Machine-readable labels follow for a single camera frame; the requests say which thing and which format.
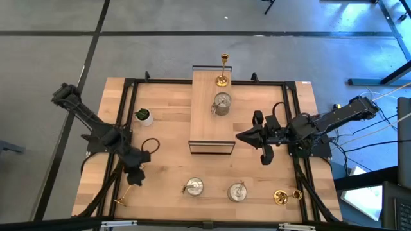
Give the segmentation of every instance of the white pot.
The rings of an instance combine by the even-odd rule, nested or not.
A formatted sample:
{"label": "white pot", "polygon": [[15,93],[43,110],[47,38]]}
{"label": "white pot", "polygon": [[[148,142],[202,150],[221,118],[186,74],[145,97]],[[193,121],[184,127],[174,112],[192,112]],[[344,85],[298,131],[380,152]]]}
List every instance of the white pot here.
{"label": "white pot", "polygon": [[151,112],[150,110],[148,110],[148,109],[147,109],[147,111],[148,111],[149,114],[148,114],[148,118],[145,119],[145,120],[140,120],[140,119],[137,118],[137,116],[136,116],[137,121],[139,121],[139,122],[141,123],[141,125],[143,125],[143,126],[150,126],[150,125],[153,123],[153,121],[154,121],[152,112]]}

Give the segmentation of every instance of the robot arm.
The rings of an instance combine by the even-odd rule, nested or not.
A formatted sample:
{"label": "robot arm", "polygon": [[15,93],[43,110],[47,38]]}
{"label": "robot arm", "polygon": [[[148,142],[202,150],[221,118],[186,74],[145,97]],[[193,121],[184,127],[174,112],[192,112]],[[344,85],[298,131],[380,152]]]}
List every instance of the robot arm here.
{"label": "robot arm", "polygon": [[109,152],[117,153],[124,172],[128,173],[129,184],[141,185],[144,180],[144,172],[140,165],[151,161],[148,151],[141,151],[133,146],[125,138],[124,131],[113,124],[104,123],[94,112],[82,103],[77,88],[74,85],[62,84],[62,87],[53,94],[51,100],[54,104],[66,109],[79,118],[92,130],[92,134],[98,138]]}
{"label": "robot arm", "polygon": [[281,127],[274,114],[265,117],[263,126],[263,113],[255,111],[252,117],[253,127],[241,132],[236,138],[255,148],[262,148],[261,163],[268,165],[274,157],[274,151],[270,144],[295,144],[301,151],[310,154],[312,147],[316,146],[323,135],[338,128],[349,121],[372,119],[379,108],[368,98],[357,96],[349,101],[349,104],[321,115],[309,115],[301,113],[294,117],[286,127]]}

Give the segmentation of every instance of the concrete floor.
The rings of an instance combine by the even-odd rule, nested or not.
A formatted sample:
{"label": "concrete floor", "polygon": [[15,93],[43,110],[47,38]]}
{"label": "concrete floor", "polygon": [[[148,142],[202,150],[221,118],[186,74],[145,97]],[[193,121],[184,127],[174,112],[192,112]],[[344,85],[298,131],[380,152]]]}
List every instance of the concrete floor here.
{"label": "concrete floor", "polygon": [[[3,0],[0,31],[94,31],[103,2]],[[395,0],[384,3],[393,19],[404,12]],[[116,0],[109,6],[103,31],[390,31],[377,4],[277,0],[264,16],[267,6],[257,0]],[[396,25],[411,50],[411,19]],[[0,223],[30,218],[66,116],[49,102],[51,94],[64,81],[78,81],[90,42],[91,37],[0,37],[0,139],[26,147],[23,155],[8,151],[0,155]],[[142,78],[149,71],[152,78],[190,78],[192,65],[218,65],[222,52],[231,55],[229,65],[237,80],[249,79],[256,71],[261,80],[312,81],[319,112],[367,91],[347,86],[348,78],[383,78],[406,62],[392,37],[100,37],[82,98],[97,111],[107,77]],[[371,90],[384,93],[392,88]],[[411,97],[411,93],[403,89],[393,96]],[[387,116],[396,113],[395,99],[386,97],[378,104]],[[352,133],[378,120],[352,122],[339,131]],[[86,129],[75,121],[45,219],[71,214],[87,145],[82,133]],[[388,128],[345,148],[396,137]],[[340,143],[349,139],[341,138]],[[373,170],[397,162],[395,144],[349,156]],[[333,162],[343,164],[343,159],[333,151]],[[349,215],[343,211],[343,217]]]}

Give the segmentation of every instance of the wooden table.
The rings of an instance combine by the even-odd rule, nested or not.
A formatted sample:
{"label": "wooden table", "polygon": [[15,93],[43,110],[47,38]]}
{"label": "wooden table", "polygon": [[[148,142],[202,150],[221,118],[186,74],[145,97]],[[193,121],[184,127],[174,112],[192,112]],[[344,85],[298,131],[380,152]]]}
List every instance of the wooden table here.
{"label": "wooden table", "polygon": [[[101,99],[98,116],[107,123],[115,123],[124,78],[108,78]],[[296,82],[301,112],[317,113],[310,82]],[[299,202],[290,199],[287,205],[274,203],[273,193],[282,189],[288,193],[296,190],[292,159],[287,147],[274,146],[274,159],[269,166],[261,165],[261,150],[236,141],[232,155],[192,155],[188,139],[191,113],[190,84],[140,83],[134,110],[149,108],[153,114],[152,125],[143,127],[135,118],[132,121],[134,134],[132,144],[140,148],[150,137],[161,142],[160,149],[152,155],[152,161],[144,168],[146,179],[143,186],[133,186],[125,203],[117,206],[118,219],[161,219],[185,221],[268,221],[300,222]],[[232,86],[232,113],[234,132],[239,133],[252,127],[251,118],[255,110],[265,115],[283,100],[280,87]],[[278,106],[277,118],[286,125],[284,107]],[[147,143],[146,150],[154,149],[155,143]],[[107,164],[108,153],[99,153],[85,165],[74,203],[73,215],[79,214],[100,190]],[[334,188],[331,170],[324,160],[310,158],[315,189],[327,208],[338,219],[342,219]],[[182,194],[182,186],[191,177],[203,180],[205,189],[199,197]],[[248,189],[245,201],[234,203],[227,197],[227,189],[236,182],[244,181]],[[119,197],[128,187],[123,175]],[[312,219],[311,203],[305,193],[308,215]],[[106,197],[104,214],[108,214],[111,191]]]}

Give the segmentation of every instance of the wooden platform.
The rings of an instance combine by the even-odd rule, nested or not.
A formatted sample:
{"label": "wooden platform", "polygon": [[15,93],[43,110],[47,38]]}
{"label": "wooden platform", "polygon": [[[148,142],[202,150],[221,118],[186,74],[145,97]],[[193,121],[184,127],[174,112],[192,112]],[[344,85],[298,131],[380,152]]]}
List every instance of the wooden platform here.
{"label": "wooden platform", "polygon": [[232,95],[231,72],[225,71],[229,84],[219,87],[215,83],[221,71],[194,70],[191,91],[189,148],[192,154],[231,154],[235,145],[232,114],[219,116],[211,113],[214,97],[225,92]]}
{"label": "wooden platform", "polygon": [[[123,88],[123,78],[109,78],[101,99],[99,117],[108,123],[116,120]],[[317,113],[313,90],[309,82],[297,82],[297,93],[302,112]],[[140,147],[150,137],[161,142],[160,149],[144,169],[143,186],[134,186],[125,199],[127,207],[117,206],[115,218],[163,220],[214,220],[214,221],[271,221],[299,222],[301,213],[297,200],[285,206],[273,201],[273,193],[282,189],[288,193],[296,190],[292,160],[287,147],[274,146],[275,157],[269,166],[262,166],[255,150],[237,141],[232,155],[192,155],[189,152],[191,85],[139,84],[135,110],[149,108],[154,116],[151,126],[143,127],[133,121],[135,131],[132,144]],[[271,113],[275,103],[282,101],[280,87],[232,86],[232,121],[235,133],[251,128],[253,111]],[[279,106],[277,118],[285,126],[284,108]],[[144,148],[154,149],[155,143]],[[100,153],[85,165],[73,208],[80,213],[99,191],[107,163],[107,153]],[[315,188],[334,216],[341,219],[337,194],[329,165],[322,159],[311,158]],[[204,192],[199,197],[182,194],[182,186],[191,177],[204,182]],[[248,189],[245,201],[234,203],[227,198],[227,189],[244,181]],[[127,189],[125,175],[121,180],[119,195]],[[105,203],[108,214],[111,192]],[[305,198],[309,217],[312,218],[309,198]]]}

